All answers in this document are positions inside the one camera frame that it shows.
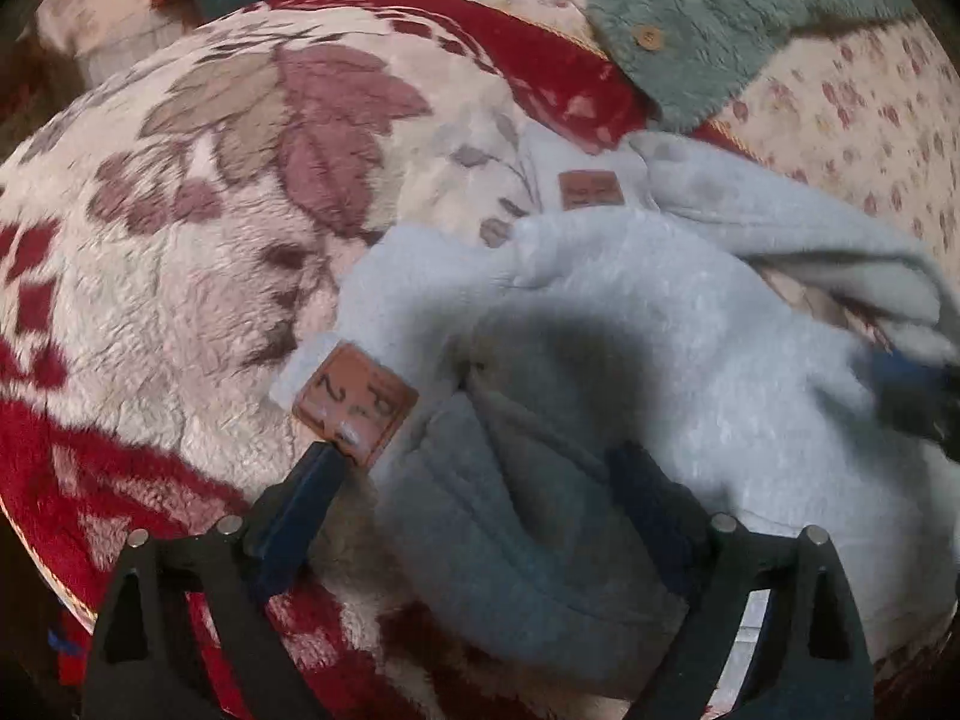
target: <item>fleece blanket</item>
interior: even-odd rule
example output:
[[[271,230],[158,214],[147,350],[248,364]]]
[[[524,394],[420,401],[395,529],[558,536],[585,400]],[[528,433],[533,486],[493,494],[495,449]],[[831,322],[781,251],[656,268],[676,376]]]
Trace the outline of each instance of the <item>fleece blanket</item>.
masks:
[[[114,76],[23,143],[0,167],[0,505],[64,603],[91,628],[129,529],[203,531],[286,473],[310,437],[269,382],[332,327],[383,230],[404,218],[481,245],[536,210],[525,124],[599,152],[644,119],[603,56],[473,2],[285,0]],[[444,632],[362,485],[314,557],[317,581],[269,613],[334,716],[623,712]],[[878,673],[902,685],[940,632]]]

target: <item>floral fabric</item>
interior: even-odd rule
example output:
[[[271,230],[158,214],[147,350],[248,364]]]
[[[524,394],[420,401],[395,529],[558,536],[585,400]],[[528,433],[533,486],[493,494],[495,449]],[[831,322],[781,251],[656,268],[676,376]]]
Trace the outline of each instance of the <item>floral fabric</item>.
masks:
[[[477,0],[593,46],[584,0]],[[960,77],[922,19],[798,37],[715,117],[773,170],[930,245],[960,288]]]

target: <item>brown leather tag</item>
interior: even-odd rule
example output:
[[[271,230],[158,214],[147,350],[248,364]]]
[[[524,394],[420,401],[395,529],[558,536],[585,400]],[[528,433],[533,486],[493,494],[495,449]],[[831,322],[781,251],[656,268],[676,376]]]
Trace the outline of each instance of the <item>brown leather tag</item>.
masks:
[[[338,343],[294,401],[294,416],[369,469],[418,393],[352,343]]]
[[[558,179],[565,211],[589,205],[624,204],[620,182],[612,170],[568,170]]]

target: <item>gray green fleece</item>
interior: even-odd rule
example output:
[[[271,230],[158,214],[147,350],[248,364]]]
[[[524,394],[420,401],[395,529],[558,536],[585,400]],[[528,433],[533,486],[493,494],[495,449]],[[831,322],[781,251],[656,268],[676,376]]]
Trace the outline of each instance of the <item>gray green fleece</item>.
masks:
[[[661,108],[661,126],[680,131],[719,111],[797,30],[916,15],[910,0],[587,0],[587,13],[604,49]],[[659,28],[664,47],[639,47],[636,25]]]

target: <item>metal screw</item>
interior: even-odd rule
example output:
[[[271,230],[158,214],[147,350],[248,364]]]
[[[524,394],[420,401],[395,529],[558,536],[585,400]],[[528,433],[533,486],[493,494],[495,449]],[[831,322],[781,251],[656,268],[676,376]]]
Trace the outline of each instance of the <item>metal screw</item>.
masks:
[[[806,533],[806,537],[813,541],[818,547],[822,547],[828,541],[830,541],[830,534],[827,531],[824,531],[819,525],[808,525],[803,528],[803,532]]]
[[[710,526],[718,533],[733,533],[736,531],[736,519],[729,514],[714,514],[710,518]]]
[[[221,517],[217,522],[217,530],[224,536],[232,536],[243,527],[243,517],[237,517],[236,514],[228,514]]]
[[[142,547],[150,539],[150,533],[147,533],[143,528],[137,528],[136,531],[130,531],[127,536],[127,543],[131,547]]]

